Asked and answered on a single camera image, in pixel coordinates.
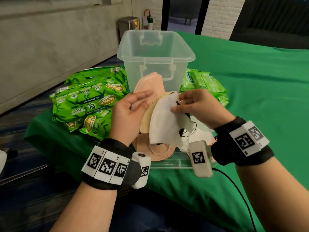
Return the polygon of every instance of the green tablecloth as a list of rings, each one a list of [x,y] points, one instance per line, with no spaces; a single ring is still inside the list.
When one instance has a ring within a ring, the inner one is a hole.
[[[309,189],[309,51],[179,34],[196,55],[188,67],[209,71],[218,79],[228,90],[227,109],[252,120],[270,140],[278,160]],[[25,139],[79,180],[95,141],[69,134],[51,118],[48,110],[33,119]],[[233,164],[217,168],[228,174],[245,195]],[[241,196],[219,172],[214,172],[212,178],[199,179],[191,169],[153,169],[147,187],[225,228],[253,231]],[[253,218],[257,230],[264,231],[254,213]]]

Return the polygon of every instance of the finger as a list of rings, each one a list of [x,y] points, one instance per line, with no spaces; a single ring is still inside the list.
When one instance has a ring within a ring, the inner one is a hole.
[[[186,99],[186,98],[193,98],[193,94],[194,94],[195,91],[196,91],[196,89],[191,89],[191,90],[182,92],[182,93],[179,95],[179,100],[184,100],[184,99]]]
[[[148,98],[153,94],[153,90],[146,90],[139,93],[128,93],[122,100],[124,102],[129,102],[130,104],[133,104],[139,100]]]
[[[171,108],[174,113],[191,113],[191,105],[178,105]]]
[[[140,105],[138,105],[137,109],[134,110],[134,112],[132,112],[132,115],[141,119],[144,116],[148,108],[149,108],[149,105],[147,104],[146,101],[144,101],[140,103]]]
[[[194,103],[192,98],[186,98],[183,101],[180,102],[180,105],[185,105],[185,104],[192,104]]]

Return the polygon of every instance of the right hand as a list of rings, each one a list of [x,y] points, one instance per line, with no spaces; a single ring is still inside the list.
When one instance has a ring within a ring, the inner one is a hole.
[[[190,113],[210,129],[229,123],[235,117],[207,89],[193,89],[179,95],[180,105],[171,108],[174,113]]]

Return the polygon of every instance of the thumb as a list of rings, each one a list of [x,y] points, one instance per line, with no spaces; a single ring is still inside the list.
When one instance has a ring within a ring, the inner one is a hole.
[[[138,105],[137,109],[133,112],[133,114],[142,118],[148,108],[149,105],[147,104],[147,102],[143,101],[142,103],[140,103],[140,105]]]
[[[173,113],[192,113],[191,104],[178,105],[171,108]]]

